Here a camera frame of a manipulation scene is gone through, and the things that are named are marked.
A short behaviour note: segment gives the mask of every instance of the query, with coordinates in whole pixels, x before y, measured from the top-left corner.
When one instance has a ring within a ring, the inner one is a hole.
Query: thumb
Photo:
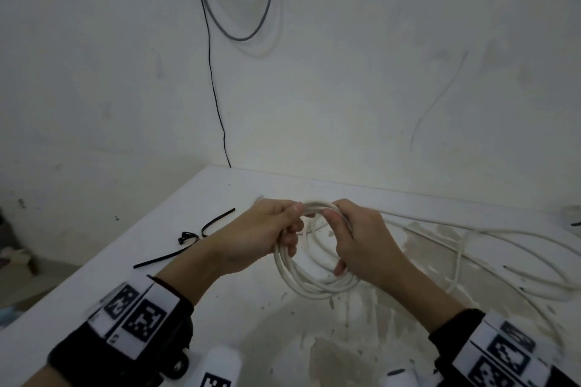
[[[337,239],[337,248],[340,249],[348,243],[353,242],[353,237],[351,236],[351,231],[347,223],[343,220],[338,212],[330,209],[323,210],[323,217],[328,222],[330,228],[335,233],[335,238]]]
[[[282,213],[274,216],[279,231],[290,227],[295,220],[303,215],[304,204],[302,202],[295,202],[285,208]]]

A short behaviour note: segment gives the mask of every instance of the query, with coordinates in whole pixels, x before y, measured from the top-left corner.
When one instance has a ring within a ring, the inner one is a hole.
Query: loose white cable
[[[338,212],[338,214],[340,214],[344,221],[347,223],[349,229],[351,229],[349,221],[341,214],[339,208],[330,202],[324,202],[323,200],[306,202],[304,204],[304,214],[319,215],[326,208],[330,208],[333,211]],[[322,260],[319,260],[310,249],[309,238],[307,237],[309,230],[313,233],[313,238],[315,239],[316,244],[323,251],[330,253],[331,256],[338,259],[336,253],[331,251],[327,246],[323,245],[318,237],[316,237],[314,222],[315,220],[309,220],[303,229],[303,237],[306,243],[307,254],[309,254],[309,257],[313,259],[316,264],[322,266],[322,268],[326,269],[327,271],[332,272],[333,269],[325,264]],[[282,279],[287,283],[289,288],[291,288],[300,296],[313,300],[322,300],[325,298],[330,298],[335,294],[340,294],[341,292],[350,291],[359,283],[359,279],[347,270],[338,277],[334,275],[322,279],[313,277],[301,266],[295,263],[294,260],[289,256],[288,249],[281,248],[278,242],[274,245],[274,262],[276,263],[278,272],[280,273]]]
[[[321,214],[322,210],[325,208],[330,208],[330,209],[338,212],[339,214],[341,214],[339,208],[336,205],[334,205],[330,202],[324,202],[322,200],[305,203],[304,214],[306,214],[306,215]],[[512,239],[501,236],[500,233],[503,233],[503,234],[523,234],[526,236],[533,236],[533,237],[541,238],[541,239],[544,239],[544,240],[551,242],[553,244],[559,245],[559,246],[573,252],[574,254],[576,254],[579,257],[581,257],[581,252],[579,252],[575,248],[573,248],[573,247],[571,247],[571,246],[569,246],[561,241],[558,241],[556,239],[553,239],[553,238],[550,238],[547,236],[543,236],[541,234],[532,233],[529,231],[521,231],[521,230],[517,230],[517,229],[482,229],[482,228],[478,228],[478,227],[472,227],[472,226],[461,225],[461,224],[454,224],[454,223],[450,223],[450,222],[442,222],[442,221],[433,220],[433,219],[420,219],[418,217],[403,215],[401,213],[388,212],[388,211],[381,210],[381,209],[376,209],[376,211],[378,211],[379,213],[382,213],[383,215],[402,217],[404,219],[415,220],[418,222],[447,225],[450,227],[466,229],[467,232],[461,236],[460,240],[457,242],[457,247],[454,247],[451,244],[447,244],[447,243],[441,241],[438,237],[435,236],[435,234],[430,233],[429,231],[428,232],[420,231],[420,230],[415,229],[413,227],[410,227],[408,225],[403,225],[403,223],[396,222],[395,220],[392,220],[392,219],[388,219],[385,216],[383,217],[383,220],[390,225],[396,226],[400,229],[403,229],[404,231],[410,231],[414,234],[417,234],[418,236],[424,237],[425,239],[430,240],[434,243],[437,243],[437,244],[439,244],[439,245],[441,245],[441,246],[456,253],[456,260],[455,260],[455,265],[454,265],[454,275],[453,275],[453,278],[451,280],[450,285],[446,288],[446,292],[449,293],[449,292],[453,291],[454,288],[458,284],[458,281],[460,279],[460,268],[461,268],[461,259],[462,258],[465,258],[465,259],[469,260],[470,262],[475,263],[476,265],[480,266],[481,268],[483,268],[484,270],[486,270],[490,274],[499,278],[504,283],[506,283],[509,287],[511,287],[512,289],[517,291],[540,314],[540,316],[543,319],[545,319],[545,321],[547,321],[548,325],[550,326],[550,328],[552,329],[552,331],[554,333],[554,336],[556,339],[556,344],[559,347],[559,353],[561,355],[563,355],[564,342],[563,342],[563,338],[561,336],[561,332],[559,332],[558,328],[556,327],[555,322],[551,318],[549,318],[547,313],[545,313],[545,311],[537,304],[537,302],[535,302],[533,299],[531,299],[528,295],[534,295],[534,296],[549,299],[549,300],[567,301],[571,298],[570,293],[572,291],[581,290],[581,284],[573,282],[569,278],[567,273],[565,273],[562,269],[560,269],[553,262],[551,262],[548,259],[541,256],[539,253],[535,252],[534,250],[532,250],[524,245],[519,244],[518,242],[513,241]],[[349,224],[349,221],[347,221],[347,219],[345,219],[345,217],[343,215],[341,215],[341,216],[343,217],[343,219],[347,223],[347,226],[349,226],[349,229],[351,229],[351,225]],[[322,260],[319,260],[317,258],[317,256],[315,254],[313,254],[313,252],[310,248],[310,245],[309,245],[309,238],[307,235],[309,233],[311,233],[312,237],[314,239],[314,242],[323,251],[328,253],[330,256],[338,259],[338,256],[335,253],[335,251],[332,251],[327,245],[323,244],[319,240],[319,238],[317,237],[317,234],[316,234],[316,232],[318,230],[322,229],[323,227],[325,227],[327,225],[327,223],[323,224],[322,226],[316,227],[316,221],[317,221],[316,219],[310,220],[305,225],[305,228],[303,229],[303,237],[305,239],[306,251],[307,251],[307,254],[309,255],[309,257],[311,259],[313,259],[315,261],[315,263],[322,266],[322,268],[324,268],[328,271],[332,271],[330,266],[328,266]],[[517,248],[520,248],[523,251],[526,251],[529,254],[536,257],[537,259],[541,260],[543,263],[545,263],[547,266],[549,266],[551,269],[553,269],[563,279],[563,282],[558,282],[555,280],[541,278],[541,277],[535,276],[533,274],[527,273],[525,271],[521,271],[521,270],[518,270],[516,268],[513,268],[512,266],[504,266],[504,268],[507,269],[508,271],[514,273],[514,274],[520,275],[521,277],[526,277],[526,278],[529,278],[530,280],[533,280],[533,281],[536,281],[539,283],[543,283],[543,284],[547,284],[547,285],[550,285],[550,286],[553,286],[556,288],[563,289],[564,291],[567,292],[567,294],[569,294],[569,298],[563,299],[563,298],[559,298],[553,294],[548,294],[546,292],[541,292],[541,291],[538,291],[535,289],[517,287],[510,280],[508,280],[507,278],[498,274],[498,272],[496,270],[492,269],[490,266],[485,265],[484,263],[480,262],[479,260],[476,260],[476,259],[470,257],[469,255],[467,255],[464,252],[466,243],[467,243],[469,237],[472,237],[475,235],[486,235],[486,236],[497,238],[499,240],[502,240],[504,242],[512,244],[512,245],[516,246]],[[286,248],[281,249],[280,245],[278,243],[275,245],[274,260],[275,260],[275,263],[277,265],[278,271],[280,272],[282,279],[287,283],[287,285],[293,291],[295,291],[297,294],[299,294],[303,297],[306,297],[306,298],[317,299],[317,300],[326,299],[326,298],[329,298],[335,294],[349,291],[359,283],[359,279],[357,277],[353,276],[353,274],[349,273],[347,270],[342,275],[340,275],[338,277],[331,275],[330,277],[317,280],[312,275],[310,275],[307,271],[302,269],[301,266],[297,265],[288,255],[287,249]]]

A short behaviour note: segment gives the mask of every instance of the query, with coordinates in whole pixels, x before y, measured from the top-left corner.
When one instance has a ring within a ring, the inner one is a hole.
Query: gray cable
[[[212,17],[212,20],[214,20],[214,23],[216,24],[218,29],[220,31],[222,31],[222,34],[224,34],[230,40],[247,41],[247,40],[250,40],[252,37],[254,37],[256,35],[256,33],[260,30],[260,28],[262,28],[262,25],[264,24],[264,20],[266,19],[266,15],[268,14],[268,10],[270,9],[270,2],[272,0],[268,0],[268,2],[266,3],[266,9],[264,10],[264,14],[262,15],[262,18],[260,19],[260,22],[258,23],[258,26],[256,27],[256,29],[254,31],[252,31],[252,33],[249,36],[246,36],[246,37],[234,37],[232,34],[230,34],[228,31],[226,31],[224,29],[224,27],[220,24],[218,19],[216,19],[214,12],[210,8],[210,4],[208,3],[208,0],[203,0],[203,1],[204,1],[204,4],[206,5],[208,13],[210,14],[210,17]]]

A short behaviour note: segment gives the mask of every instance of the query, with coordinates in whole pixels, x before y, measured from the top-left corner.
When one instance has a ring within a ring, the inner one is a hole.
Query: white table
[[[549,215],[542,213],[208,166],[0,332],[2,385],[18,386],[39,369],[52,347],[84,321],[88,308],[129,276],[132,265],[175,251],[180,248],[177,238],[181,231],[199,234],[208,221],[236,207],[236,212],[225,218],[224,223],[232,220],[259,195],[293,200],[346,197],[361,205],[419,217],[527,229],[581,248],[577,237],[557,227]],[[394,236],[404,244],[403,231],[394,230]],[[581,281],[579,258],[532,238],[527,243]],[[441,283],[451,273],[452,255],[438,245],[412,238],[403,248]],[[475,241],[467,251],[501,271],[502,265],[511,263],[553,277],[538,260],[493,239]],[[163,265],[158,263],[142,271],[154,274]],[[520,281],[514,275],[505,275]],[[543,321],[498,279],[476,266],[465,265],[460,281],[457,294],[463,301],[480,303],[483,309],[493,307],[510,314],[532,333],[546,333]],[[547,309],[554,312],[553,318],[566,331],[563,334],[570,359],[565,369],[578,382],[581,302],[575,298],[567,303],[542,305],[548,305]],[[196,307],[193,324],[193,353],[204,354],[220,343],[242,352],[245,358],[242,387],[303,386],[309,382],[343,385],[347,381],[368,385],[386,369],[410,360],[420,371],[427,371],[435,355],[425,332],[386,295],[362,284],[350,295],[333,298],[332,303],[301,299],[284,284],[270,256],[242,273],[218,280]]]

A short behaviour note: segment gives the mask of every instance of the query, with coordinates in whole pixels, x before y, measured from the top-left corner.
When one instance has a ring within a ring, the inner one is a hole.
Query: right hand
[[[323,217],[335,233],[340,257],[333,273],[340,275],[347,267],[360,279],[387,290],[386,286],[396,282],[412,265],[389,233],[381,214],[347,199],[333,203],[353,229],[351,233],[335,211],[323,210]]]

